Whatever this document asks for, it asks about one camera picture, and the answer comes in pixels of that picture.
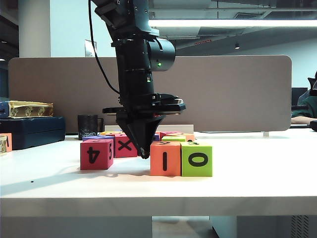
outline ceiling light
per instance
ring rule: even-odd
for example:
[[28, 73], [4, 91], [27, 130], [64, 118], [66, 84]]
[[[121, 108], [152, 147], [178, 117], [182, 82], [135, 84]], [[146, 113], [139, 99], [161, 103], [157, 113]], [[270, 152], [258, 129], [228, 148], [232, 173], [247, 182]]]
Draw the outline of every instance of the ceiling light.
[[154, 27], [317, 27], [317, 20], [150, 20]]

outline black cup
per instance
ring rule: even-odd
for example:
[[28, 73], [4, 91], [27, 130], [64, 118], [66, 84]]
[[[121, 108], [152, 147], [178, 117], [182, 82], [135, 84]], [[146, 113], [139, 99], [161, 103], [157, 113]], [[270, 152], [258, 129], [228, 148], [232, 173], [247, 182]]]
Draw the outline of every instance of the black cup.
[[104, 131], [104, 119], [98, 118], [98, 132]]
[[78, 115], [78, 139], [94, 136], [98, 132], [98, 115]]

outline dark blue case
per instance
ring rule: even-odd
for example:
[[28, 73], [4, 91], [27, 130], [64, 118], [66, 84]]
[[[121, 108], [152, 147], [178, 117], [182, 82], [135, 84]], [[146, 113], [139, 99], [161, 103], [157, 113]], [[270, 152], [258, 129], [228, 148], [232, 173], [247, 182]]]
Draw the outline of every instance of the dark blue case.
[[9, 117], [9, 105], [8, 102], [0, 102], [0, 118]]
[[65, 139], [63, 117], [0, 119], [0, 133], [12, 133], [12, 149], [21, 150]]

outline green foam block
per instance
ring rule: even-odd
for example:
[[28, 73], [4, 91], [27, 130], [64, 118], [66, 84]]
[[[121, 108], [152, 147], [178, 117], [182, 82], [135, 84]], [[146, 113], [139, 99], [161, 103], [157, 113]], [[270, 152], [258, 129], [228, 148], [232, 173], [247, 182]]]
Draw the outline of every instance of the green foam block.
[[162, 141], [186, 141], [185, 136], [164, 136]]
[[205, 142], [181, 142], [182, 176], [212, 177], [212, 146]]

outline letter x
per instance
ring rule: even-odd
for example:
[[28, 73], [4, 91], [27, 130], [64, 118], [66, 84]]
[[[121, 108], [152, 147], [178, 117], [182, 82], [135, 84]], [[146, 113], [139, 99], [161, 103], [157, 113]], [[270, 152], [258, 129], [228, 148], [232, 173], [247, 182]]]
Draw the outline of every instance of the letter x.
[[127, 148], [128, 150], [132, 150], [132, 148], [130, 146], [128, 146], [128, 144], [130, 144], [132, 141], [128, 140], [127, 142], [123, 143], [121, 140], [119, 141], [119, 144], [121, 145], [118, 150], [122, 150], [123, 148]]

